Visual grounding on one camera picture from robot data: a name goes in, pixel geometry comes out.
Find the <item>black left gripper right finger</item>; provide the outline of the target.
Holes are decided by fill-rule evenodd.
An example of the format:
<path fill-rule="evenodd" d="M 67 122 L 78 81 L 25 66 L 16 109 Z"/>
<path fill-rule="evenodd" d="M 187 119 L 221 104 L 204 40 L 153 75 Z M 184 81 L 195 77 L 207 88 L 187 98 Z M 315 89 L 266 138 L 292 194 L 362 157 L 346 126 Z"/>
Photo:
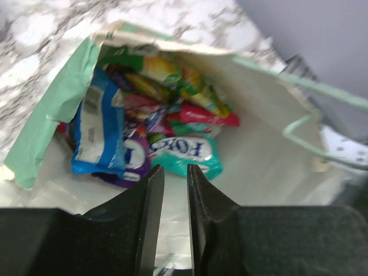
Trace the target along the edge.
<path fill-rule="evenodd" d="M 193 275 L 366 275 L 367 184 L 327 206 L 241 206 L 187 168 Z"/>

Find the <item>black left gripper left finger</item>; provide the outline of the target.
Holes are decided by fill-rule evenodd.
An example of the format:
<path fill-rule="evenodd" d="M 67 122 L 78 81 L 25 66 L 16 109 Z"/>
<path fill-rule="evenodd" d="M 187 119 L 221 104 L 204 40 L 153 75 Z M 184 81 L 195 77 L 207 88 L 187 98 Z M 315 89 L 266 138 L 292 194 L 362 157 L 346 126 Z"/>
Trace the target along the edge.
<path fill-rule="evenodd" d="M 164 194 L 155 166 L 85 214 L 1 209 L 2 275 L 152 275 Z"/>

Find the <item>purple snack packet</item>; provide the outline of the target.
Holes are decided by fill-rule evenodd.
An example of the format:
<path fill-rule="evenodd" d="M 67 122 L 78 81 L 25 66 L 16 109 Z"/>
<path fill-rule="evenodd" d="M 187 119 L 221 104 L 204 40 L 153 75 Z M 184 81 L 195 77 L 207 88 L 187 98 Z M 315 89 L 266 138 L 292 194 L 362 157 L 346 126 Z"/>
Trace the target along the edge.
<path fill-rule="evenodd" d="M 151 169 L 149 157 L 149 145 L 145 136 L 133 135 L 124 140 L 126 168 L 123 174 L 107 174 L 102 172 L 92 173 L 109 184 L 131 188 L 140 181 Z"/>

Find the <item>blue snack packet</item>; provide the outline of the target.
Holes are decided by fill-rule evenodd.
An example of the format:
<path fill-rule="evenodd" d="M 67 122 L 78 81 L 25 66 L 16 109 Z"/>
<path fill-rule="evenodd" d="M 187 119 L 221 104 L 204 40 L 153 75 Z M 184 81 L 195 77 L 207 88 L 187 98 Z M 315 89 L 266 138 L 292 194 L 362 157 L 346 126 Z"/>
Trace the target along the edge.
<path fill-rule="evenodd" d="M 122 93 L 106 71 L 96 68 L 75 116 L 72 172 L 123 174 L 124 126 Z"/>

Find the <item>printed paper bag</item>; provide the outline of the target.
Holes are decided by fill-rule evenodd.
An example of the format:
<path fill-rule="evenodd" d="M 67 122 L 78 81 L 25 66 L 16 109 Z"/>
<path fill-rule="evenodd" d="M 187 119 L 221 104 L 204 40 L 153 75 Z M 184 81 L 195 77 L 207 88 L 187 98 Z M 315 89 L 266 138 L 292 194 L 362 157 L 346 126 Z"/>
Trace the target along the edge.
<path fill-rule="evenodd" d="M 173 105 L 196 104 L 125 66 L 127 55 L 172 56 L 195 68 L 238 116 L 240 126 L 172 120 L 167 110 Z M 348 139 L 330 141 L 332 128 L 323 125 L 322 113 L 299 87 L 362 109 L 367 108 L 365 99 L 274 73 L 223 49 L 117 21 L 80 44 L 24 124 L 1 165 L 1 209 L 85 214 L 130 189 L 72 172 L 75 116 L 96 68 L 106 71 L 122 93 L 124 140 L 145 136 L 150 148 L 150 142 L 168 137 L 211 136 L 223 171 L 206 178 L 241 206 L 327 206 L 348 185 L 367 184 L 367 156 L 346 158 Z M 165 169 L 152 275 L 193 275 L 187 176 Z"/>

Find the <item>yellow green Fox's candy bag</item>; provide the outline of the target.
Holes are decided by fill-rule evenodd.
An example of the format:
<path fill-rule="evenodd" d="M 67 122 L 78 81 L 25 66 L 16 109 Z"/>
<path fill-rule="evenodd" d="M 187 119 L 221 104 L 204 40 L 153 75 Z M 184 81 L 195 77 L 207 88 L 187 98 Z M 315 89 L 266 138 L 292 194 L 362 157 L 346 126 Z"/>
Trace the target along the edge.
<path fill-rule="evenodd" d="M 221 118 L 230 115 L 229 107 L 219 99 L 212 84 L 198 70 L 179 59 L 166 55 L 127 55 L 122 61 L 139 74 L 172 90 L 177 89 L 183 99 Z"/>

